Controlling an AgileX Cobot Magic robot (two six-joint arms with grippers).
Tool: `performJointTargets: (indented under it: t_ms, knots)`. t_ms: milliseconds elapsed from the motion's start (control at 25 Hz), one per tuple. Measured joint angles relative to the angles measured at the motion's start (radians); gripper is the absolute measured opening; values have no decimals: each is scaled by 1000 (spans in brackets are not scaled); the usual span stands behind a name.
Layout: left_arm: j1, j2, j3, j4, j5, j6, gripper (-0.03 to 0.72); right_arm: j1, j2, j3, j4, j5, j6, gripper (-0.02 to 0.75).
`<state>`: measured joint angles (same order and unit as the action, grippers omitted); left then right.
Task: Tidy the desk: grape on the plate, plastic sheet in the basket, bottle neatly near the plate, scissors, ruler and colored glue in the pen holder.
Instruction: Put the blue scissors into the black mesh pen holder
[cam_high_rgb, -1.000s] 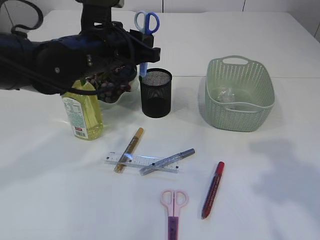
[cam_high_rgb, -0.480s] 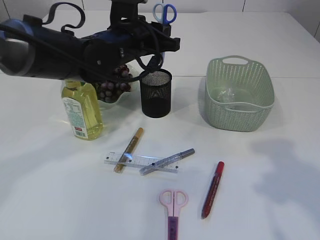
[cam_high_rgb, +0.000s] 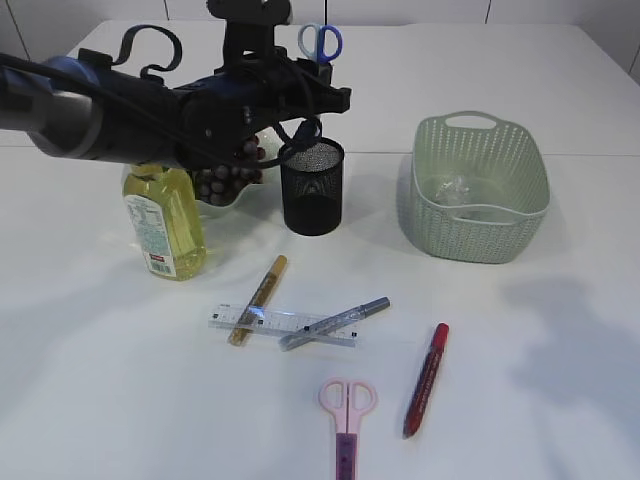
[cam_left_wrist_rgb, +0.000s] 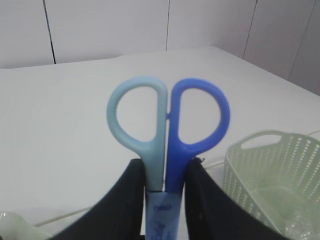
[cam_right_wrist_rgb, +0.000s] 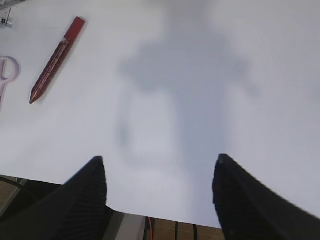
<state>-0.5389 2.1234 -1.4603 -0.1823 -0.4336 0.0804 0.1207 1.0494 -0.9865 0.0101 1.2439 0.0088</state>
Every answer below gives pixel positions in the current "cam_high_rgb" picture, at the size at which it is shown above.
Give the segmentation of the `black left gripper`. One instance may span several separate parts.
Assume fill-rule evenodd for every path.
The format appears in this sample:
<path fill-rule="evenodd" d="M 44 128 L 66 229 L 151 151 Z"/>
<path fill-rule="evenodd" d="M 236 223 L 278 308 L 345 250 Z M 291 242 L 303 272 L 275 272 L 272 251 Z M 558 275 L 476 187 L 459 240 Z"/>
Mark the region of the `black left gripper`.
<path fill-rule="evenodd" d="M 284 157 L 319 142 L 322 114 L 343 114 L 352 90 L 331 85 L 332 67 L 291 60 L 282 47 L 274 56 L 245 56 L 238 64 L 177 87 L 179 128 L 187 140 L 176 149 L 183 168 L 209 168 L 234 162 L 241 144 L 273 129 Z"/>

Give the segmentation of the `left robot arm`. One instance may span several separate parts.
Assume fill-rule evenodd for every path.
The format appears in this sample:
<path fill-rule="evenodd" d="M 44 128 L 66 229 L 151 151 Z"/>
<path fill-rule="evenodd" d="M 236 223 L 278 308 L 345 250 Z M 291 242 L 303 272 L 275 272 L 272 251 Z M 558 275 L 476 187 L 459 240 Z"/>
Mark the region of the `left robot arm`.
<path fill-rule="evenodd" d="M 351 90 L 332 68 L 292 59 L 271 26 L 230 22 L 223 63 L 210 76 L 170 88 L 165 67 L 120 71 L 139 26 L 117 55 L 81 49 L 44 63 L 1 58 L 1 126 L 26 133 L 52 157 L 202 170 L 239 164 L 243 144 L 264 129 L 290 157 L 315 145 L 324 114 L 342 114 Z"/>

